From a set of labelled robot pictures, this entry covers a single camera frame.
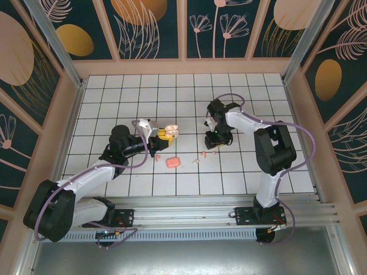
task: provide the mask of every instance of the white tiled floor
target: white tiled floor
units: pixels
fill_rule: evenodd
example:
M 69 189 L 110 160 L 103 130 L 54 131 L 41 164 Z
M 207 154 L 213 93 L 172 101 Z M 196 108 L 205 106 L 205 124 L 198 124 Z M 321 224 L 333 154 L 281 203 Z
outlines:
M 165 74 L 128 76 L 91 76 L 76 123 L 64 169 L 64 178 L 95 163 L 108 143 L 112 128 L 128 126 L 137 117 L 156 120 L 163 128 L 178 124 L 180 135 L 155 162 L 148 158 L 144 166 L 125 170 L 123 175 L 93 190 L 89 196 L 171 196 L 255 194 L 261 170 L 256 163 L 252 136 L 233 131 L 231 146 L 207 153 L 204 144 L 206 107 L 215 97 L 237 93 L 246 99 L 245 111 L 266 120 L 293 122 L 287 98 L 278 74 Z M 228 104 L 233 96 L 223 98 Z M 290 128 L 298 158 L 304 160 L 298 135 Z M 165 160 L 177 156 L 181 165 L 168 169 Z M 138 164 L 143 155 L 132 158 Z M 313 193 L 307 167 L 285 176 L 282 193 Z

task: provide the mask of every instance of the cable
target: cable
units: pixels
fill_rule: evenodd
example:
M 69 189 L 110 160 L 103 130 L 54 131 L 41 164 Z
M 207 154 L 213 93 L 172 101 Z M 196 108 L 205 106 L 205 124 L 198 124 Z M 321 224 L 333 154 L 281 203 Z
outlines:
M 279 122 L 271 122 L 271 121 L 260 120 L 257 117 L 254 117 L 254 116 L 251 116 L 251 115 L 245 113 L 242 110 L 243 105 L 245 105 L 245 99 L 242 96 L 237 95 L 235 93 L 225 93 L 223 95 L 218 96 L 216 99 L 219 99 L 219 98 L 221 98 L 223 96 L 229 96 L 229 95 L 237 96 L 237 97 L 239 97 L 239 98 L 242 99 L 242 104 L 240 105 L 240 112 L 245 117 L 247 117 L 249 119 L 252 119 L 252 120 L 254 120 L 254 121 L 256 121 L 256 122 L 258 122 L 260 124 L 264 124 L 264 125 L 274 125 L 274 126 L 282 125 L 282 126 L 295 127 L 297 129 L 300 129 L 303 132 L 305 132 L 310 137 L 310 139 L 311 139 L 311 142 L 312 142 L 312 145 L 313 145 L 313 149 L 312 149 L 312 152 L 311 152 L 310 156 L 304 162 L 300 163 L 299 165 L 296 165 L 295 167 L 291 167 L 289 169 L 286 169 L 282 173 L 280 173 L 280 177 L 279 177 L 278 181 L 276 182 L 274 196 L 275 196 L 276 200 L 281 205 L 283 205 L 288 210 L 288 212 L 291 214 L 291 217 L 292 217 L 292 232 L 290 233 L 290 235 L 286 239 L 284 239 L 284 240 L 282 240 L 280 242 L 268 243 L 268 245 L 278 245 L 278 244 L 281 244 L 281 243 L 285 243 L 285 242 L 289 241 L 293 237 L 293 234 L 294 234 L 294 231 L 295 231 L 295 227 L 296 227 L 296 219 L 294 217 L 294 214 L 293 214 L 292 210 L 283 201 L 281 201 L 278 198 L 278 196 L 279 196 L 278 195 L 278 191 L 279 191 L 280 182 L 282 181 L 282 178 L 284 177 L 284 175 L 286 173 L 289 173 L 289 172 L 291 172 L 293 170 L 296 170 L 299 167 L 302 167 L 302 166 L 306 165 L 307 163 L 309 163 L 311 161 L 311 159 L 314 157 L 314 155 L 316 153 L 316 141 L 315 141 L 315 138 L 313 137 L 313 135 L 311 134 L 311 132 L 309 130 L 307 130 L 305 127 L 302 127 L 300 125 L 297 125 L 297 124 L 294 124 L 294 123 L 288 123 L 288 122 L 281 122 L 281 121 L 279 121 Z
M 135 129 L 138 131 L 138 134 L 139 136 L 141 137 L 141 139 L 143 140 L 143 144 L 144 144 L 144 149 L 145 149 L 145 156 L 144 156 L 144 159 L 141 163 L 137 164 L 137 165 L 133 165 L 133 166 L 124 166 L 124 165 L 117 165 L 117 164 L 101 164 L 101 165 L 97 165 L 97 166 L 94 166 L 94 167 L 91 167 L 85 171 L 83 171 L 82 173 L 80 173 L 79 175 L 75 176 L 74 178 L 70 179 L 68 182 L 64 183 L 62 186 L 60 186 L 58 189 L 56 189 L 56 191 L 54 193 L 52 193 L 50 195 L 50 197 L 46 200 L 45 204 L 43 205 L 38 217 L 37 217 L 37 220 L 36 220 L 36 225 L 34 226 L 34 238 L 41 242 L 41 241 L 44 241 L 46 238 L 45 237 L 42 237 L 40 238 L 38 236 L 38 229 L 40 227 L 40 223 L 41 223 L 41 219 L 47 209 L 47 206 L 48 204 L 51 203 L 52 199 L 62 190 L 64 189 L 66 186 L 72 184 L 73 182 L 75 182 L 77 179 L 81 178 L 82 176 L 86 175 L 87 173 L 93 171 L 93 170 L 97 170 L 97 169 L 100 169 L 100 168 L 104 168 L 104 167 L 116 167 L 116 168 L 123 168 L 123 169 L 133 169 L 133 168 L 138 168 L 140 166 L 142 166 L 147 158 L 148 158 L 148 145 L 145 141 L 145 137 L 144 137 L 144 134 L 141 132 L 141 130 L 136 126 L 137 123 L 139 122 L 139 120 L 133 120 L 131 122 L 131 124 L 135 127 Z

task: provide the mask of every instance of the white tile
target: white tile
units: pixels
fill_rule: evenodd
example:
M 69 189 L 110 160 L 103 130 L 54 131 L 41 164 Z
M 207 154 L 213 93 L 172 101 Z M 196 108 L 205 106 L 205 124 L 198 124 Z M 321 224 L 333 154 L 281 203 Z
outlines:
M 239 152 L 240 151 L 240 144 L 239 144 L 239 136 L 238 134 L 234 133 L 235 130 L 232 130 L 233 135 L 233 142 L 231 145 L 223 145 L 219 147 L 220 152 Z
M 118 110 L 119 110 L 118 103 L 102 103 L 99 109 L 98 118 L 99 119 L 117 118 Z
M 75 136 L 71 144 L 70 154 L 89 155 L 92 148 L 93 136 Z
M 142 119 L 155 119 L 157 116 L 157 104 L 153 102 L 139 103 L 138 117 Z
M 142 82 L 140 87 L 158 87 L 158 75 L 157 74 L 145 74 L 142 76 Z
M 283 86 L 268 86 L 270 100 L 287 100 Z
M 103 88 L 106 81 L 106 76 L 90 76 L 87 83 L 89 88 Z
M 122 88 L 124 76 L 107 76 L 105 88 Z
M 176 88 L 158 88 L 158 101 L 176 101 Z
M 96 119 L 98 117 L 99 107 L 99 103 L 82 104 L 79 119 Z
M 158 117 L 155 121 L 160 128 L 166 128 L 167 125 L 176 124 L 176 118 L 174 117 Z
M 159 87 L 176 87 L 176 75 L 175 74 L 160 74 L 159 75 Z
M 220 174 L 199 174 L 200 195 L 223 195 Z
M 120 102 L 121 89 L 104 89 L 102 102 Z
M 261 171 L 256 161 L 255 152 L 243 152 L 241 154 L 242 154 L 243 170 L 245 172 Z
M 176 175 L 154 175 L 153 196 L 175 196 Z
M 119 175 L 107 183 L 106 197 L 127 197 L 130 186 L 130 170 L 128 174 Z
M 135 118 L 134 119 L 117 119 L 116 125 L 125 125 L 125 126 L 127 126 L 127 128 L 130 131 L 130 134 L 134 135 L 135 134 L 135 128 L 131 123 L 133 120 L 135 120 Z
M 273 111 L 271 109 L 270 101 L 253 101 L 253 111 L 255 116 L 272 116 Z
M 116 126 L 116 119 L 98 119 L 95 135 L 110 135 L 114 126 Z
M 106 195 L 106 183 L 101 184 L 87 193 L 85 198 L 104 197 Z
M 179 133 L 196 133 L 196 118 L 195 117 L 178 117 L 177 125 Z
M 233 94 L 242 96 L 244 100 L 251 100 L 248 87 L 231 87 L 231 91 Z
M 245 173 L 247 194 L 257 194 L 260 188 L 261 172 Z
M 222 172 L 242 172 L 241 153 L 220 153 Z
M 250 86 L 251 100 L 269 100 L 266 86 Z
M 176 141 L 176 151 L 178 153 L 197 152 L 196 135 L 179 135 Z
M 289 175 L 285 175 L 280 183 L 279 193 L 293 193 Z
M 69 155 L 65 174 L 74 175 L 87 168 L 89 155 Z
M 96 129 L 96 119 L 78 119 L 74 135 L 93 136 Z
M 294 123 L 292 116 L 275 116 L 275 121 L 279 121 L 279 120 L 283 122 Z M 296 132 L 295 127 L 290 127 L 290 126 L 287 126 L 287 127 L 290 133 Z
M 92 154 L 102 154 L 106 146 L 110 143 L 110 136 L 95 136 L 92 145 Z
M 194 75 L 195 87 L 211 87 L 212 77 L 210 74 L 195 74 Z
M 199 195 L 198 174 L 177 174 L 177 195 Z
M 227 73 L 212 74 L 212 83 L 217 87 L 229 86 L 229 76 Z
M 153 175 L 131 175 L 129 196 L 151 196 Z
M 299 137 L 297 133 L 290 133 L 294 148 L 296 149 L 296 151 L 301 151 L 302 147 L 300 145 L 300 141 L 299 141 Z
M 198 164 L 193 163 L 198 158 L 197 153 L 177 154 L 181 165 L 177 167 L 177 173 L 198 173 Z
M 139 88 L 124 88 L 121 93 L 121 102 L 138 102 Z
M 158 102 L 157 117 L 175 117 L 176 103 L 175 102 Z
M 196 118 L 197 133 L 206 133 L 207 131 L 210 131 L 209 127 L 204 125 L 204 122 L 204 117 Z
M 194 101 L 195 100 L 195 94 L 194 94 L 194 88 L 193 87 L 183 87 L 183 88 L 177 88 L 177 101 Z
M 291 116 L 291 109 L 289 108 L 288 101 L 286 100 L 272 100 L 271 106 L 273 107 L 275 116 Z
M 154 173 L 155 174 L 174 174 L 176 173 L 175 168 L 168 168 L 166 164 L 166 161 L 170 158 L 174 158 L 176 154 L 159 154 L 159 155 L 161 156 L 161 158 L 158 159 L 158 161 L 154 162 Z
M 86 89 L 83 103 L 100 103 L 103 89 Z
M 140 76 L 124 76 L 122 88 L 139 88 L 140 87 Z
M 177 102 L 177 117 L 195 117 L 195 102 Z
M 220 159 L 219 154 L 212 155 L 210 153 L 206 154 L 206 158 L 199 154 L 199 172 L 220 172 Z
M 178 74 L 176 75 L 177 87 L 194 87 L 194 75 L 193 74 Z
M 205 116 L 209 104 L 210 101 L 196 101 L 195 102 L 196 116 Z
M 314 193 L 309 172 L 291 171 L 289 175 L 294 193 Z
M 253 135 L 246 135 L 245 133 L 239 134 L 240 148 L 242 152 L 254 152 L 255 140 Z
M 145 154 L 138 154 L 132 157 L 132 165 L 139 165 L 143 162 Z M 154 159 L 148 154 L 146 162 L 138 167 L 131 170 L 132 174 L 153 174 L 153 163 Z
M 229 79 L 231 81 L 231 86 L 247 86 L 245 73 L 230 73 Z
M 247 73 L 247 82 L 249 86 L 265 86 L 262 73 Z
M 212 87 L 195 87 L 195 100 L 196 101 L 212 101 L 213 88 Z
M 222 179 L 225 195 L 246 194 L 246 184 L 243 172 L 222 173 Z
M 118 117 L 136 118 L 138 103 L 120 103 Z
M 226 93 L 232 93 L 230 87 L 213 87 L 213 94 L 214 94 L 215 99 L 220 97 L 219 98 L 220 101 L 224 101 L 224 100 L 232 101 L 233 100 L 232 95 L 222 96 Z
M 140 102 L 157 102 L 158 88 L 141 88 L 139 101 Z
M 267 86 L 283 86 L 282 79 L 278 73 L 265 73 L 264 78 Z
M 96 155 L 90 155 L 89 157 L 89 162 L 88 162 L 88 167 L 94 165 L 98 160 L 99 157 L 101 156 L 101 154 L 96 154 Z

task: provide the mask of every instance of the pink eraser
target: pink eraser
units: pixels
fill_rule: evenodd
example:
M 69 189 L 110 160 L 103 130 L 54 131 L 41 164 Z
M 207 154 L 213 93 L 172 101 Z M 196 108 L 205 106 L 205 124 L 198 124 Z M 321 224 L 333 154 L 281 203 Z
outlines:
M 179 161 L 179 158 L 175 156 L 174 158 L 166 160 L 166 164 L 168 168 L 175 168 L 178 167 L 181 162 Z

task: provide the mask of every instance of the leaf pattern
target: leaf pattern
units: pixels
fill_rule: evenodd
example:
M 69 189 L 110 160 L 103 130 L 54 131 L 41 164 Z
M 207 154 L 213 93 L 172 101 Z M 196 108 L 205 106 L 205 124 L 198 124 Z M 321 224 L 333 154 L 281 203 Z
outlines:
M 72 10 L 70 0 L 40 0 L 48 19 L 54 23 L 61 23 Z

